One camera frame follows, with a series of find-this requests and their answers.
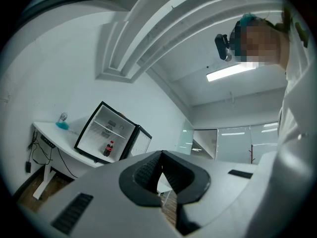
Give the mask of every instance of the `fluorescent light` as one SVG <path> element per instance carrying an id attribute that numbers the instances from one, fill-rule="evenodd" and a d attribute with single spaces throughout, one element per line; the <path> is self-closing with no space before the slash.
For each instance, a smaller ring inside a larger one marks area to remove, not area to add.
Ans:
<path id="1" fill-rule="evenodd" d="M 277 146 L 277 143 L 264 143 L 264 144 L 255 144 L 253 146 L 256 146 L 256 145 L 268 145 L 268 146 Z"/>
<path id="2" fill-rule="evenodd" d="M 221 69 L 221 70 L 217 70 L 212 73 L 209 73 L 207 74 L 207 79 L 209 82 L 211 82 L 223 77 L 231 76 L 231 75 L 241 73 L 247 70 L 255 69 L 255 68 L 256 66 L 252 62 L 240 63 L 225 69 Z"/>
<path id="3" fill-rule="evenodd" d="M 275 125 L 278 125 L 278 123 L 274 122 L 274 123 L 265 124 L 264 127 L 271 127 L 271 126 L 275 126 Z"/>
<path id="4" fill-rule="evenodd" d="M 275 130 L 277 130 L 277 128 L 275 128 L 275 129 L 266 129 L 266 130 L 262 130 L 261 132 L 270 132 L 270 131 L 275 131 Z"/>
<path id="5" fill-rule="evenodd" d="M 223 133 L 222 136 L 231 136 L 231 135 L 243 135 L 244 132 L 238 132 L 238 133 Z"/>

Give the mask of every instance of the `black grille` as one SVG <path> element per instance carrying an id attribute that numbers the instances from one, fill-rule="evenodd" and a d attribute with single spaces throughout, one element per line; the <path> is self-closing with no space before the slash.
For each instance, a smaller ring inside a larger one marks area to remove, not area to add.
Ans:
<path id="1" fill-rule="evenodd" d="M 52 226 L 66 235 L 70 234 L 92 199 L 93 196 L 80 193 L 52 222 Z"/>
<path id="2" fill-rule="evenodd" d="M 143 164 L 134 174 L 135 182 L 151 192 L 156 192 L 157 180 L 162 173 L 162 166 L 159 163 L 159 159 L 160 155 L 151 159 L 146 164 Z"/>
<path id="3" fill-rule="evenodd" d="M 163 173 L 176 194 L 188 187 L 194 180 L 194 173 L 167 155 L 162 156 Z"/>

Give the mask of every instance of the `desk leg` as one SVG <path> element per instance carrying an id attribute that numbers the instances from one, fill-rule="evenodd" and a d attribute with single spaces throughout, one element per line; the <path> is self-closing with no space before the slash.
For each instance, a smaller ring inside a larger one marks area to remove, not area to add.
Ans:
<path id="1" fill-rule="evenodd" d="M 53 176 L 56 174 L 55 171 L 51 171 L 51 164 L 45 165 L 44 169 L 44 179 L 43 182 L 40 184 L 40 186 L 36 189 L 33 196 L 39 200 L 40 196 L 42 195 L 44 189 L 49 184 L 49 182 L 52 180 Z"/>
<path id="2" fill-rule="evenodd" d="M 164 203 L 163 203 L 163 206 L 165 205 L 165 203 L 166 203 L 166 201 L 167 201 L 167 199 L 168 199 L 168 197 L 169 197 L 169 195 L 170 195 L 170 192 L 171 192 L 171 190 L 167 192 L 168 194 L 167 194 L 167 196 L 166 196 L 166 198 L 165 198 L 165 201 L 164 201 Z"/>

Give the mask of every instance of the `wooden floor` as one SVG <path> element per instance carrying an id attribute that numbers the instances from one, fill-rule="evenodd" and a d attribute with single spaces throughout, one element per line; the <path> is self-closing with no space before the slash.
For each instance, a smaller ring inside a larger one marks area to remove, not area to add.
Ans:
<path id="1" fill-rule="evenodd" d="M 40 199 L 37 200 L 33 197 L 33 193 L 43 181 L 43 175 L 44 173 L 39 174 L 39 176 L 36 177 L 34 181 L 25 189 L 25 191 L 22 193 L 17 201 L 19 204 L 25 206 L 35 213 L 39 210 L 40 206 L 48 200 L 50 196 L 54 195 L 60 189 L 69 184 L 68 181 L 65 181 L 58 175 L 55 175 L 50 181 L 49 185 L 45 188 Z"/>
<path id="2" fill-rule="evenodd" d="M 43 181 L 44 173 L 39 174 L 38 177 L 34 179 L 34 181 L 25 189 L 20 198 L 18 199 L 18 203 L 22 204 L 26 208 L 30 209 L 33 212 L 37 212 L 40 206 L 45 203 L 48 198 L 58 192 L 60 189 L 67 186 L 70 182 L 65 181 L 63 178 L 55 175 L 50 181 L 49 185 L 45 188 L 42 196 L 39 200 L 33 197 L 33 193 L 38 188 L 38 186 Z M 175 227 L 176 225 L 176 194 L 174 191 L 171 191 L 167 202 L 162 207 L 162 211 L 165 214 L 167 220 Z"/>

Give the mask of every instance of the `ceiling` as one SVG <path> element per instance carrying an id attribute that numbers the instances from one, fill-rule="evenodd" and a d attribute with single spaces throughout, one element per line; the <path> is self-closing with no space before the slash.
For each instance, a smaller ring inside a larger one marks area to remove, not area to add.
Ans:
<path id="1" fill-rule="evenodd" d="M 125 0 L 116 1 L 120 5 Z M 206 78 L 230 65 L 219 58 L 217 34 L 230 35 L 248 12 L 273 24 L 280 22 L 284 2 L 137 0 L 124 22 L 114 24 L 110 34 L 105 32 L 106 54 L 97 78 L 134 83 L 147 72 L 187 117 L 196 105 L 285 87 L 285 74 L 276 66 L 211 83 Z"/>
<path id="2" fill-rule="evenodd" d="M 257 16 L 267 17 L 273 24 L 281 20 L 280 12 L 269 15 L 259 13 Z M 236 21 L 237 19 L 231 19 L 205 29 L 178 45 L 157 62 L 159 68 L 168 75 L 169 82 L 184 91 L 190 106 L 287 85 L 285 72 L 276 65 L 262 66 L 213 82 L 207 81 L 206 74 L 233 62 L 225 62 L 219 58 L 214 38 L 219 33 L 230 35 Z"/>

